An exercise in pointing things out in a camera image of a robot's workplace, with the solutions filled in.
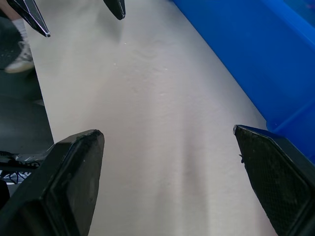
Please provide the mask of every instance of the white surface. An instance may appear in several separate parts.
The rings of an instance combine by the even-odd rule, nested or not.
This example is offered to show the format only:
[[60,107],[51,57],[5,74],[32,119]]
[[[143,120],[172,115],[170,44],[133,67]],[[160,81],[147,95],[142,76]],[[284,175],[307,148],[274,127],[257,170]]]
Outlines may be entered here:
[[166,0],[38,0],[28,28],[55,142],[105,134],[90,236],[272,236],[232,134],[265,121]]

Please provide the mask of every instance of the black plastic claw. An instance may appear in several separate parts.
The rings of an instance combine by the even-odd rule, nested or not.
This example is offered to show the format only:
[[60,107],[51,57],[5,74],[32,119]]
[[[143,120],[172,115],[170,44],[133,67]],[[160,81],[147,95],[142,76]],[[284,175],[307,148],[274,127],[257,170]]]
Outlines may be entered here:
[[7,0],[8,4],[37,32],[50,37],[50,32],[34,0]]
[[118,20],[125,18],[125,0],[104,0],[104,3]]

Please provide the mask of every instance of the blue container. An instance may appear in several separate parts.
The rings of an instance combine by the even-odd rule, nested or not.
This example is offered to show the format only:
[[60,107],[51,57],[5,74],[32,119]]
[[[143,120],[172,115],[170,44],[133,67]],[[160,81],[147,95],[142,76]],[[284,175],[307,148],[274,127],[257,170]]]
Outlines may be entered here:
[[313,0],[174,0],[267,120],[315,163]]

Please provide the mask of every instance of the person's leg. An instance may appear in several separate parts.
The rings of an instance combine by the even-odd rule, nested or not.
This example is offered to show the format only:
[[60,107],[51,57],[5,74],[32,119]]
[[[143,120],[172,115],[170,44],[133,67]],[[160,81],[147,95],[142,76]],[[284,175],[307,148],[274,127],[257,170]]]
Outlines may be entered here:
[[7,73],[19,73],[34,68],[31,49],[22,17],[7,3],[6,0],[0,0],[0,9],[15,25],[23,40],[22,42],[19,42],[21,47],[20,55],[5,68],[5,71]]

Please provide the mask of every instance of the sneaker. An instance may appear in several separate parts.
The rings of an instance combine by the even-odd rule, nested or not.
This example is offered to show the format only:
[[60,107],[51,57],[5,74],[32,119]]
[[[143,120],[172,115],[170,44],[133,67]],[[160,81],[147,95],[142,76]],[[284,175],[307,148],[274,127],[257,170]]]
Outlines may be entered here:
[[21,48],[21,53],[10,65],[4,69],[6,73],[19,73],[34,68],[34,61],[29,43],[26,41],[21,41],[18,42],[18,44]]

